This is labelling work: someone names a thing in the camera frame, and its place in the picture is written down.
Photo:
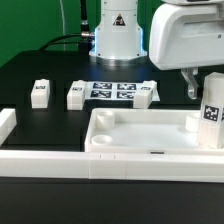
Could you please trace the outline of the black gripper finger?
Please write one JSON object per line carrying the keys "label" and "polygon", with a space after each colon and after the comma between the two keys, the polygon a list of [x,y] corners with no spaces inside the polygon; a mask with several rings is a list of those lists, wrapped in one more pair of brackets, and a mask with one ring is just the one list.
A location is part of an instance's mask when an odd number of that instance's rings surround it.
{"label": "black gripper finger", "polygon": [[181,74],[184,77],[185,81],[188,84],[188,96],[195,100],[198,97],[198,88],[199,85],[195,79],[195,76],[198,74],[197,68],[184,68],[181,70]]}

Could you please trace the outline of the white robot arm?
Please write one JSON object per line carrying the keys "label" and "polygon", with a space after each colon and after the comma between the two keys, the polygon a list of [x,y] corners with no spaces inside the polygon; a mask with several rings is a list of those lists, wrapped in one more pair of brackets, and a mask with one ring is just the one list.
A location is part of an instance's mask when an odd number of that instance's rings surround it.
{"label": "white robot arm", "polygon": [[180,69],[196,99],[198,69],[224,64],[224,0],[163,0],[154,13],[149,58],[160,70]]}

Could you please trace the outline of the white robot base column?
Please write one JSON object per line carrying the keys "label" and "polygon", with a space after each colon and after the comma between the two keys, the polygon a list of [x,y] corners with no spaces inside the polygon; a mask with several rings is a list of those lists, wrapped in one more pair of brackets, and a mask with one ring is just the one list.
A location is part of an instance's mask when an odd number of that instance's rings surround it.
{"label": "white robot base column", "polygon": [[101,21],[95,28],[92,62],[107,66],[143,63],[143,30],[137,22],[138,0],[101,0]]}

